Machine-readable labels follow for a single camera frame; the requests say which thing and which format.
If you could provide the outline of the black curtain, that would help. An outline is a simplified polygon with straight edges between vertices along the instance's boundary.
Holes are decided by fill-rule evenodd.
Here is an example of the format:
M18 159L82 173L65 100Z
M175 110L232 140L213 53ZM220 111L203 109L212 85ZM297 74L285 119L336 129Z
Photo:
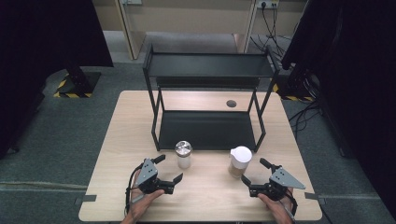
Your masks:
M0 160L50 75L112 65L92 0L0 0Z
M311 75L340 137L396 220L396 0L307 0L281 61Z

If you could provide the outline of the black metal two-tier shelf rack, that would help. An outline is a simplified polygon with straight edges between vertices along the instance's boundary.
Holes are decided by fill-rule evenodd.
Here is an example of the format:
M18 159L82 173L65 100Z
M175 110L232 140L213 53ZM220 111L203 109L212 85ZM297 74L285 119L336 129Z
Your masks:
M151 134L158 150L186 140L196 150L246 146L259 149L266 135L262 115L280 68L272 48L262 54L159 52L150 46L143 73L153 111ZM251 94L245 110L169 109L163 91L241 90Z

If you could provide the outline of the black stand base hazard tape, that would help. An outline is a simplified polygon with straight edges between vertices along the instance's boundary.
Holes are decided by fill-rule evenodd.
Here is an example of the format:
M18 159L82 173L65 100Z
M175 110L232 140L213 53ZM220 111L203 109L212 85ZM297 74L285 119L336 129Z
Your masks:
M87 84L75 83L69 74L66 74L59 84L54 97L58 98L90 98L101 74L99 72L86 72Z
M298 87L290 87L288 84L288 79L289 77L287 75L279 75L274 86L274 91L282 99L310 102L314 100L314 98L311 96L311 94L308 92L303 84Z

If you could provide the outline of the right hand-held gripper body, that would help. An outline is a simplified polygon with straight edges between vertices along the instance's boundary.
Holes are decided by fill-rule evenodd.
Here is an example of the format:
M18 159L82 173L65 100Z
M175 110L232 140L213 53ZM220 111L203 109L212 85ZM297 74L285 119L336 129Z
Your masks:
M281 200L286 196L289 188L305 189L305 185L287 172L281 165L266 165L271 170L269 182L263 185L253 185L248 182L250 197L257 197L259 193L266 195L273 201Z

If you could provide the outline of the white-lidded jar with brown contents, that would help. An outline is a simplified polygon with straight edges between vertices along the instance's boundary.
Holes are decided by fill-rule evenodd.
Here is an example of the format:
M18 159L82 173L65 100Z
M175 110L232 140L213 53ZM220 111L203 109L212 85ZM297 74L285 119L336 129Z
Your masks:
M229 173L235 178L240 178L248 168L252 159L252 152L247 147L236 147L230 151Z

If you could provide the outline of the grey tape piece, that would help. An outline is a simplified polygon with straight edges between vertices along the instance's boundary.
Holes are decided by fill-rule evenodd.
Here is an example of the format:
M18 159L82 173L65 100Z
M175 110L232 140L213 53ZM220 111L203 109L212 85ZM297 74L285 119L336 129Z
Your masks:
M304 196L305 196L306 199L318 201L319 204L325 204L326 203L326 200L323 197L321 197L320 195L316 194L316 193L306 192L304 194Z
M81 205L84 202L95 202L97 195L84 195L81 198L76 198L74 205Z

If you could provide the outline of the person's right hand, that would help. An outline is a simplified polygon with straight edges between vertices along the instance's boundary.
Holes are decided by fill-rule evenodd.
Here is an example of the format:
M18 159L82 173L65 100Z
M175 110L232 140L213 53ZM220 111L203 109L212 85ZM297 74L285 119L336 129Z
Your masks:
M265 204L266 209L270 211L277 221L278 219L292 219L289 215L289 211L292 210L293 203L290 198L284 197L280 201L273 201L268 198L265 194L259 194L258 198Z

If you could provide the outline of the beige desk frame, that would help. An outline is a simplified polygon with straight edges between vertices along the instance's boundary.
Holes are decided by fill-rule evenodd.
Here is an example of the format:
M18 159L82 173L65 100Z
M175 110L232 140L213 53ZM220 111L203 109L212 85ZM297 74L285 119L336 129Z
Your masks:
M141 61L152 44L166 52L247 53L251 38L274 27L282 41L291 37L307 0L92 0L113 61Z

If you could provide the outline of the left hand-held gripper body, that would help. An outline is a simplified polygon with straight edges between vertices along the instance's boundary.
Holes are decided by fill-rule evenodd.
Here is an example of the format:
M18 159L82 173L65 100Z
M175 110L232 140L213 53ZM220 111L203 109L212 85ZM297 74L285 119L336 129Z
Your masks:
M161 180L158 177L158 169L155 165L152 159L144 159L141 164L140 175L135 182L137 187L145 194L150 194L158 189L162 189L165 194L172 194L175 184L170 181Z

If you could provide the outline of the glass jar with metal lid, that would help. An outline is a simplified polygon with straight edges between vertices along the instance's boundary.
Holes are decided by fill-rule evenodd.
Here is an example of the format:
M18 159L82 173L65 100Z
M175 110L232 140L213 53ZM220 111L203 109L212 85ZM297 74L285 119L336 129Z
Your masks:
M175 152L177 154L177 165L181 169L187 169L191 166L192 146L187 141L179 141L176 144Z

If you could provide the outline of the white wall socket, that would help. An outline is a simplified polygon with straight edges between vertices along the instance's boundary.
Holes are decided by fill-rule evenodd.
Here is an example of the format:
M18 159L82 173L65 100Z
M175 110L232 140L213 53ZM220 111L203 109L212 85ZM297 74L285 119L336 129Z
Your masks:
M258 0L257 8L276 9L278 4L279 0Z

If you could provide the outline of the person's left hand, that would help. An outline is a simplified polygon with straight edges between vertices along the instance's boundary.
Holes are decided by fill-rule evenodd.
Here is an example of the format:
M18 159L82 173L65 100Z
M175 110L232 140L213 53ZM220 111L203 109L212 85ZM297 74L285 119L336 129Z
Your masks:
M134 176L133 189L131 190L131 201L130 209L127 215L139 217L139 219L146 213L154 200L164 194L162 189L158 189L150 194L143 194L142 191L136 186L136 179L140 175L140 171L137 171Z

